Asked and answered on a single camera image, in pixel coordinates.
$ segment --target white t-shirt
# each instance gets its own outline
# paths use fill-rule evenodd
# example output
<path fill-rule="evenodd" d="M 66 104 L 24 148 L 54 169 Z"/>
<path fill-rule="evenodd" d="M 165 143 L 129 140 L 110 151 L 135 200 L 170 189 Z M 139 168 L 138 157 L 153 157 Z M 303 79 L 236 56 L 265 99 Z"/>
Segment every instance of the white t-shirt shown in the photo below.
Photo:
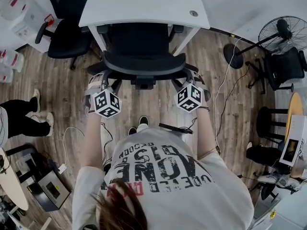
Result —
<path fill-rule="evenodd" d="M 195 160 L 178 136 L 145 129 L 120 141 L 111 169 L 79 171 L 72 203 L 72 229 L 99 229 L 93 196 L 107 197 L 112 179 L 122 178 L 135 191 L 148 229 L 246 230 L 254 207 L 242 181 L 217 153 Z"/>

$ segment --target round table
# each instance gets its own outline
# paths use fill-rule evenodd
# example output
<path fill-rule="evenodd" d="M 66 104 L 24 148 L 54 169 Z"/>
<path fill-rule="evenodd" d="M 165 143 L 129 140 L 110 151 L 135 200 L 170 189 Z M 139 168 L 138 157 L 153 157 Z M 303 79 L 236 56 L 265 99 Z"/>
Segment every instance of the round table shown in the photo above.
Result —
<path fill-rule="evenodd" d="M 24 191 L 21 187 L 21 184 L 15 171 L 10 166 L 11 158 L 8 158 L 6 156 L 6 153 L 3 148 L 0 148 L 0 155 L 3 156 L 4 168 L 6 169 L 6 173 L 0 174 L 0 185 L 2 189 L 16 206 L 18 206 L 20 209 L 28 210 L 29 205 L 25 197 Z"/>
<path fill-rule="evenodd" d="M 288 138 L 292 115 L 303 115 L 302 99 L 297 92 L 293 93 L 290 100 L 287 123 L 286 123 L 286 133 L 284 135 L 284 143 L 286 143 Z"/>
<path fill-rule="evenodd" d="M 289 104 L 289 109 L 288 109 L 288 117 L 287 117 L 287 123 L 286 123 L 286 132 L 284 135 L 284 143 L 287 142 L 289 130 L 290 130 L 290 124 L 291 124 L 291 117 L 292 115 L 303 115 L 303 104 L 302 104 L 302 99 L 299 96 L 298 93 L 293 93 L 291 97 L 291 101 Z M 298 166 L 298 160 L 299 157 L 297 157 L 296 162 L 294 166 L 292 167 L 291 174 L 290 176 L 293 178 L 298 178 L 301 177 L 303 174 L 303 169 L 301 169 Z"/>

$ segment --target brown hair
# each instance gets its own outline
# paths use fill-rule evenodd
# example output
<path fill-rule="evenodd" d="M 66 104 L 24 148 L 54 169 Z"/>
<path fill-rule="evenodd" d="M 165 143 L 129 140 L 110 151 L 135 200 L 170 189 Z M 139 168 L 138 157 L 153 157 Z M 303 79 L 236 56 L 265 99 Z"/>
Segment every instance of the brown hair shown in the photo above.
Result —
<path fill-rule="evenodd" d="M 134 213 L 128 208 L 124 196 L 115 187 L 108 187 L 109 199 L 102 195 L 99 202 L 99 229 L 147 230 L 147 219 L 134 191 L 122 180 L 116 180 L 115 183 L 119 188 L 123 189 L 124 194 L 130 199 Z"/>

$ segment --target fan base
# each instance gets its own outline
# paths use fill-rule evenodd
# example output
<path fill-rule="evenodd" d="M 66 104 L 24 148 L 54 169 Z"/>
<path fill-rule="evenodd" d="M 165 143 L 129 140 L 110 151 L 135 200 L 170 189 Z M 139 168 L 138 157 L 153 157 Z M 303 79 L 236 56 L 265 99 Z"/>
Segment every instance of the fan base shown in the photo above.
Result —
<path fill-rule="evenodd" d="M 232 68 L 240 69 L 243 66 L 243 63 L 244 63 L 243 55 L 239 55 L 239 56 L 234 55 L 232 57 L 232 55 L 234 54 L 234 48 L 235 48 L 235 54 L 240 52 L 240 49 L 237 46 L 235 46 L 234 44 L 225 45 L 224 46 L 224 57 L 225 57 L 225 60 L 227 61 L 227 63 Z"/>

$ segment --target sneaker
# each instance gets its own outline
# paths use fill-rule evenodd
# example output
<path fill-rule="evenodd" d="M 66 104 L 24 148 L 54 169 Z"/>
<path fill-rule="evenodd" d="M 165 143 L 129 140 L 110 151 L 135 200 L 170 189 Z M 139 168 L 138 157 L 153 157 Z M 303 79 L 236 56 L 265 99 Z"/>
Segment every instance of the sneaker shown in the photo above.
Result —
<path fill-rule="evenodd" d="M 140 123 L 140 124 L 147 124 L 147 125 L 149 125 L 149 120 L 148 120 L 148 118 L 147 118 L 146 116 L 142 116 L 142 117 L 140 118 L 139 123 Z"/>
<path fill-rule="evenodd" d="M 253 146 L 253 143 L 251 143 L 251 141 L 248 143 L 248 146 L 246 147 L 246 150 L 251 148 Z"/>
<path fill-rule="evenodd" d="M 53 125 L 54 125 L 54 116 L 52 113 L 47 114 L 47 123 L 50 125 L 50 131 L 47 136 L 52 136 L 53 135 Z"/>
<path fill-rule="evenodd" d="M 133 135 L 136 133 L 136 127 L 131 127 L 128 131 L 128 136 Z"/>
<path fill-rule="evenodd" d="M 36 113 L 39 113 L 40 112 L 40 104 L 39 104 L 40 93 L 39 93 L 38 89 L 34 89 L 33 97 L 35 97 L 37 99 L 37 111 L 36 111 Z"/>

